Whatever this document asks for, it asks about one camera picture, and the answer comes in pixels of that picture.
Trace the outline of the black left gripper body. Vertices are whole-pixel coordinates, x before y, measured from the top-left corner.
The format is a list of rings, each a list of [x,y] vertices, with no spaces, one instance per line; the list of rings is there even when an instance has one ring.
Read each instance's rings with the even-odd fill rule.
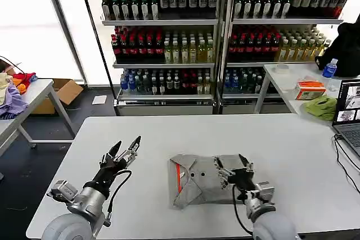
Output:
[[[127,167],[127,161],[122,158],[112,157],[110,154],[105,154],[100,162],[100,169],[92,181],[90,187],[99,191],[102,194],[109,194],[110,187],[113,184],[118,172]]]

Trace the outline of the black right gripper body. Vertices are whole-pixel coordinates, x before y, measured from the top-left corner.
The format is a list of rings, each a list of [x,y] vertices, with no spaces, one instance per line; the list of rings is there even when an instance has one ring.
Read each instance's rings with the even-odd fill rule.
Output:
[[[229,184],[234,184],[239,191],[256,190],[253,182],[253,171],[247,171],[246,168],[231,170],[232,174],[227,178]]]

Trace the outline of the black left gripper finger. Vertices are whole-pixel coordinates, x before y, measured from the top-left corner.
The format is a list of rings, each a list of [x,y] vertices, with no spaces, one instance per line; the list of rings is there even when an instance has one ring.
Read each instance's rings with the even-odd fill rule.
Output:
[[[137,157],[137,151],[140,147],[141,136],[139,135],[119,156],[116,156],[115,162],[119,163],[121,161],[125,161],[127,165],[130,165]]]
[[[116,156],[120,150],[121,143],[122,141],[118,141],[102,156],[101,161],[99,162],[100,167],[114,167],[117,165],[119,161],[116,159]]]

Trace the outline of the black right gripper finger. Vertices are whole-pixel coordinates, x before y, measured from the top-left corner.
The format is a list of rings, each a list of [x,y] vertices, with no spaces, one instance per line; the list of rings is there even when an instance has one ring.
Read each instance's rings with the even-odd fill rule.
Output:
[[[218,156],[214,157],[214,166],[220,178],[220,188],[225,189],[229,184],[233,184],[235,173],[226,169]]]
[[[241,154],[239,154],[239,158],[240,158],[246,172],[253,173],[254,172],[254,164]]]

